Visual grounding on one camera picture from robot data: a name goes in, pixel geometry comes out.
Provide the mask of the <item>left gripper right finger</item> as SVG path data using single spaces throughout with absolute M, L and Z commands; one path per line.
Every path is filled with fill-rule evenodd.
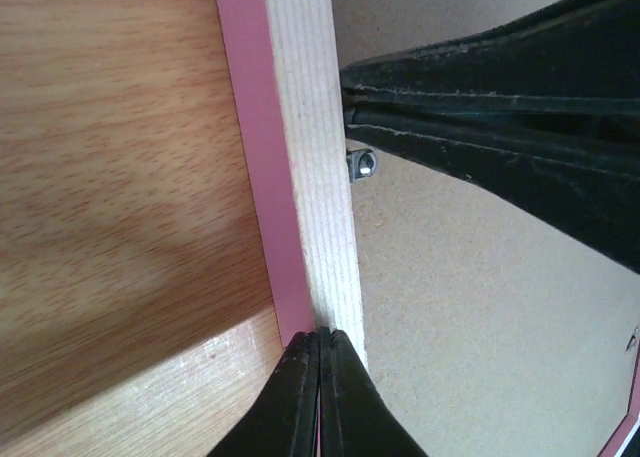
M 347 334 L 319 329 L 320 454 L 423 456 L 389 411 Z

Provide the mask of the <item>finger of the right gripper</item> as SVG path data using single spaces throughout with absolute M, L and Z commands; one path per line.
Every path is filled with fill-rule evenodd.
M 639 130 L 627 120 L 540 130 L 375 109 L 349 109 L 344 120 L 349 139 L 480 187 L 638 271 Z
M 424 109 L 636 112 L 639 0 L 560 0 L 464 38 L 354 62 L 344 92 Z

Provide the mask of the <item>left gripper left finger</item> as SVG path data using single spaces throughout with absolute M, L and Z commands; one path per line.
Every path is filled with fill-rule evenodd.
M 318 334 L 295 334 L 253 405 L 209 454 L 314 456 L 319 369 Z

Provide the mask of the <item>brown frame backing board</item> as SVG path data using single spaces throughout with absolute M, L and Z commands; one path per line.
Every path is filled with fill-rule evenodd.
M 560 0 L 332 0 L 340 68 Z M 639 451 L 639 269 L 381 150 L 352 187 L 371 379 L 430 456 Z

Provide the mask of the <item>pink picture frame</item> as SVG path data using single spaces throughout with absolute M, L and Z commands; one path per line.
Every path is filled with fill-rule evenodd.
M 350 186 L 372 175 L 375 147 L 345 132 L 349 109 L 491 119 L 545 130 L 596 128 L 636 112 L 424 109 L 343 91 L 332 0 L 217 0 L 260 233 L 284 348 L 299 332 L 347 334 L 364 364 Z

